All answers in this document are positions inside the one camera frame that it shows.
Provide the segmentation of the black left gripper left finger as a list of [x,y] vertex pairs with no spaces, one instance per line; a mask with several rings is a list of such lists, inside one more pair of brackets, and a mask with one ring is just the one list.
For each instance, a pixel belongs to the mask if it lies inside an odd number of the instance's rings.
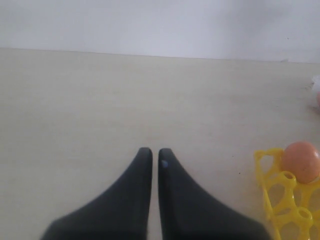
[[153,177],[150,148],[138,150],[124,173],[88,204],[51,223],[43,240],[145,240]]

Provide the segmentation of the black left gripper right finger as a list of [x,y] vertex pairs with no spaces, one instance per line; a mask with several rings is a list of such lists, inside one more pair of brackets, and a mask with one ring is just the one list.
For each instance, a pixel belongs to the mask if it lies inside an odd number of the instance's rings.
[[265,227],[206,192],[170,148],[158,153],[158,202],[164,240],[269,240]]

